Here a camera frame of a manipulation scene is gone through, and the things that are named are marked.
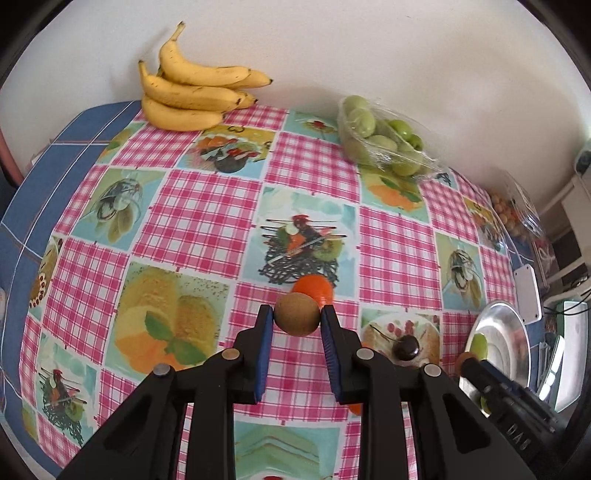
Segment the pink checkered pattern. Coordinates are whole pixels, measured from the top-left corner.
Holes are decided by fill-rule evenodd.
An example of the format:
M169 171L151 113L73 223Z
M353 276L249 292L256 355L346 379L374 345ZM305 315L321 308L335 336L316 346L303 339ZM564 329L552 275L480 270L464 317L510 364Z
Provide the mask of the pink checkered pattern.
M226 115L223 123L240 127L280 130L287 116L287 110L267 105L255 105L242 110L234 110Z
M464 197L467 197L476 203L480 203L481 205L492 206L491 198L485 189L475 185L474 183L468 182L461 174L457 172L455 172L455 177L457 181L457 187Z
M406 402L402 402L402 417L404 419L404 434L407 444L408 478L416 480L417 455L414 447L413 428L410 412ZM345 430L345 446L342 452L342 465L339 480L356 480L359 475L359 453L361 449L361 419L349 420Z
M21 356L18 373L21 379L21 395L33 406L35 403L35 362L41 339L41 325L27 313L25 330L22 334Z
M361 446L361 419L347 422L345 445L342 452L342 464L339 480L357 480L359 476L359 450Z
M254 325L259 306L275 304L281 293L284 292L274 288L239 283L223 344L231 346L240 330ZM342 326L356 329L358 305L355 302L336 301L335 309ZM336 404L330 390L320 331L298 338L274 326L265 394L257 405L236 406L235 410L252 417L280 420L346 420L347 408Z
M193 418L193 405L187 405L187 413L181 435L181 447L178 453L177 480L184 480L187 471L187 452L189 451L189 433L191 432L191 419Z
M427 201L433 227L475 244L478 243L476 228L466 210L462 195L445 189L434 181L421 183L420 189Z
M139 112L135 115L132 122L147 122L148 119L144 115L144 111L140 108Z
M454 364L457 356L466 349L466 342L477 316L477 314L468 312L443 312L441 366L448 375L453 375L456 372Z
M440 310L433 229L367 207L359 217L361 301Z
M484 247L480 247L480 257L488 301L505 300L516 305L515 283L509 258Z
M51 280L43 327L100 364L128 256L68 238Z
M134 255L236 278L260 189L258 181L173 170Z
M37 414L37 423L39 425L39 446L49 458L64 468L78 453L80 447L72 443L43 415Z
M144 125L117 152L111 164L120 167L172 168L201 132L170 132Z
M414 448L413 425L410 420L408 404L402 402L402 418L404 420L404 436L407 444L408 480L418 478L417 473L417 452Z
M359 175L340 145L282 132L268 160L265 181L359 203Z
M96 418L99 426L104 424L119 405L133 392L138 383L122 378L108 370L100 372L99 412Z
M107 165L94 165L82 180L82 183L78 186L76 192L70 199L70 203L61 214L54 230L64 235L70 235L76 222L81 217L84 208L88 204L88 199L95 191L96 186L103 174L106 172Z

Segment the metal plate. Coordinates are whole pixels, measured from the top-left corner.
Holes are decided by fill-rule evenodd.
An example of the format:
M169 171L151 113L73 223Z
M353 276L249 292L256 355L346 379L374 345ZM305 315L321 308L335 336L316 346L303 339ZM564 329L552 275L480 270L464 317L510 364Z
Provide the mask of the metal plate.
M530 384L530 342L525 325L515 309L505 301L489 303L476 319L466 342L465 351L475 333L482 333L488 342L487 360L522 387ZM474 402L479 401L478 390L465 378L460 378L460 389Z

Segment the plastic wrap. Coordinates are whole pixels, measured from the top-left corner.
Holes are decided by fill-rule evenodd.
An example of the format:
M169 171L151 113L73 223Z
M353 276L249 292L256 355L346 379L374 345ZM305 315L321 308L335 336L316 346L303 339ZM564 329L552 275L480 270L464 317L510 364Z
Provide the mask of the plastic wrap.
M389 122L410 127L404 136ZM339 104L339 135L347 158L357 164L391 170L400 177L426 179L443 171L433 153L434 135L401 113L349 96Z

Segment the banana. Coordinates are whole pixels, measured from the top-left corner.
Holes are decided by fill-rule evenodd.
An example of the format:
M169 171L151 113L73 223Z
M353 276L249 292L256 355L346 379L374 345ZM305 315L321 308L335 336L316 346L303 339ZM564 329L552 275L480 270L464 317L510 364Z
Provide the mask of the banana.
M248 92L236 91L241 96L240 103L238 103L237 109L248 108L258 102L256 97Z
M227 88L178 85L157 75L150 75L146 64L138 62L139 76L144 93L152 100L175 108L229 112L234 110L242 96Z
M186 60L177 43L184 28L184 22L179 23L173 36L160 48L160 65L169 80L185 85L219 87L248 77L250 70L246 67L204 67Z
M156 128L175 132L205 130L221 123L223 119L220 112L172 108L152 100L147 95L142 97L142 110L148 122Z
M273 83L273 79L270 79L266 74L259 70L251 70L244 80L240 80L230 85L224 85L226 88L237 89L237 88L260 88L266 87Z

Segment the orange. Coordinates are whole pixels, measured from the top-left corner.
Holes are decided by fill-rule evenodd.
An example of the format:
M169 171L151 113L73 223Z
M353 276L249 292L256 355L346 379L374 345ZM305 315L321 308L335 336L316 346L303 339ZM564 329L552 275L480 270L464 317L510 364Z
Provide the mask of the orange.
M291 291L312 297L320 308L333 303L333 286L323 275L304 275Z
M352 403L351 405L347 405L349 407L349 411L353 415L357 415L358 417L361 416L361 412L363 411L363 404L362 403Z

